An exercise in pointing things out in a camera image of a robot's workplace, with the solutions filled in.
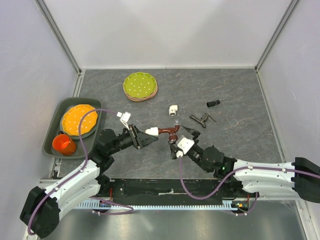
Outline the second white elbow fitting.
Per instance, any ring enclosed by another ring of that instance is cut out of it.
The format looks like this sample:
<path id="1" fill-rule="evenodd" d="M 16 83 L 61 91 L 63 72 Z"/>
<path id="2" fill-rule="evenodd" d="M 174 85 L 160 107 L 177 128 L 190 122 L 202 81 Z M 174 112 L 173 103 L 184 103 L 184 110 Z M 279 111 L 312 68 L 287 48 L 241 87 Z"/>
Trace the second white elbow fitting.
<path id="1" fill-rule="evenodd" d="M 169 116 L 173 117 L 177 114 L 177 111 L 178 111 L 178 105 L 173 104 L 169 107 L 168 114 L 169 114 Z"/>

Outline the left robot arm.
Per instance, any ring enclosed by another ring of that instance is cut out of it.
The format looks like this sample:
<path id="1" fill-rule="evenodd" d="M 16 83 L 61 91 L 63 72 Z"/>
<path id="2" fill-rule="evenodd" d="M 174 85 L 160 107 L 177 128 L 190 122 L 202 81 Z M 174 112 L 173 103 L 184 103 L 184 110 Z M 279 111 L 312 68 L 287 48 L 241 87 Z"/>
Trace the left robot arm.
<path id="1" fill-rule="evenodd" d="M 112 155 L 129 147 L 142 149 L 156 142 L 158 136 L 158 128 L 140 131 L 134 124 L 124 128 L 119 135 L 112 129 L 102 130 L 90 159 L 85 159 L 59 181 L 45 188 L 35 186 L 30 190 L 20 214 L 28 234 L 46 238 L 78 204 L 95 195 L 106 196 L 110 191 L 110 179 L 104 172 L 114 162 Z"/>

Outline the white elbow pipe fitting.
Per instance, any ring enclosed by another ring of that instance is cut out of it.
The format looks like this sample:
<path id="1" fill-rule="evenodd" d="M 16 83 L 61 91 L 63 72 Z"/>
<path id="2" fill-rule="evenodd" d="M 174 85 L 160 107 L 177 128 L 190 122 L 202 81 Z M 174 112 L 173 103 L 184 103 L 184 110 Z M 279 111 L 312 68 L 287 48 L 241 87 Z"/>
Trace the white elbow pipe fitting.
<path id="1" fill-rule="evenodd" d="M 158 136 L 159 135 L 159 128 L 158 127 L 150 127 L 144 131 L 145 134 L 151 136 Z"/>

